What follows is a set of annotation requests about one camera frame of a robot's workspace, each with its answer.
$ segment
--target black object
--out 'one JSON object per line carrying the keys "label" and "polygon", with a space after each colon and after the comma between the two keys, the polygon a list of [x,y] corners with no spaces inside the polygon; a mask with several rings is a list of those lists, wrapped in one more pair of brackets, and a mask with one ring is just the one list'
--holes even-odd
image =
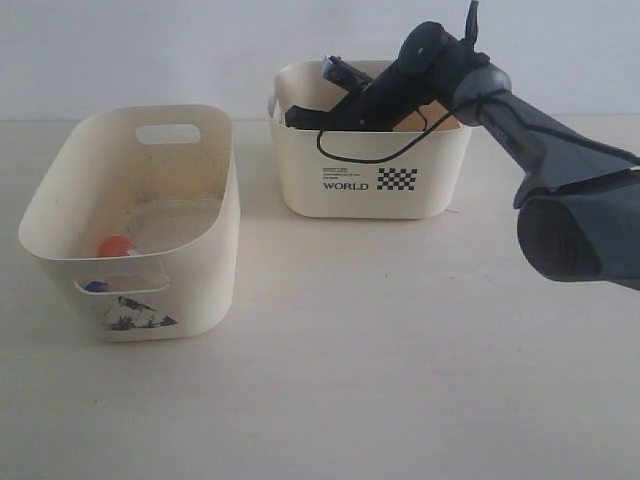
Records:
{"label": "black object", "polygon": [[[640,290],[640,159],[576,133],[513,95],[508,75],[474,50],[477,8],[472,1],[464,39],[425,22],[372,82],[329,112],[315,112],[304,127],[294,117],[287,124],[318,130],[321,152],[352,163],[397,158],[449,116],[483,126],[525,172],[513,206],[520,210],[518,241],[529,264],[553,281],[608,281]],[[449,113],[389,157],[342,158],[320,145],[325,131],[391,131],[434,100]]]}

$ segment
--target checkered pattern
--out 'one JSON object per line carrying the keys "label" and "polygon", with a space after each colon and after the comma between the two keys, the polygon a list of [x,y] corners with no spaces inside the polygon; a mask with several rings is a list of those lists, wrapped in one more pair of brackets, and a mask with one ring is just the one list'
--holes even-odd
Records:
{"label": "checkered pattern", "polygon": [[417,168],[378,169],[378,190],[415,190]]}

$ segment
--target white tabletop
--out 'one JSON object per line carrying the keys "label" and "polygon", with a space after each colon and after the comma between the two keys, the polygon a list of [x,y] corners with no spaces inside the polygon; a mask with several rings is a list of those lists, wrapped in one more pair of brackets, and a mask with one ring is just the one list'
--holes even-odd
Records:
{"label": "white tabletop", "polygon": [[[640,117],[563,119],[640,152]],[[473,134],[450,212],[289,211],[237,123],[233,307],[202,336],[87,336],[17,239],[68,123],[0,124],[0,479],[640,477],[640,293],[525,262],[522,173]]]}

